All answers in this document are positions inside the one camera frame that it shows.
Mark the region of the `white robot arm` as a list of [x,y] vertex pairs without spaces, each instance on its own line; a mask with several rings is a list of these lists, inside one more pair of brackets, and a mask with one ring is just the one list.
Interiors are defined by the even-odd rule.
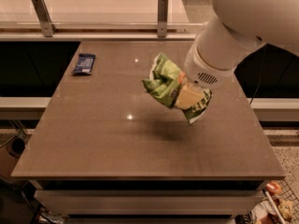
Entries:
[[186,55],[189,83],[215,89],[266,44],[299,54],[299,0],[211,0],[214,16]]

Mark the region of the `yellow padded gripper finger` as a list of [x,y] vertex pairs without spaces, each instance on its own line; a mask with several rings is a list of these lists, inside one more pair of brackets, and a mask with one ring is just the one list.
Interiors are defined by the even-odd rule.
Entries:
[[199,86],[194,86],[188,82],[182,86],[175,102],[175,107],[186,110],[200,102],[203,98],[204,90]]

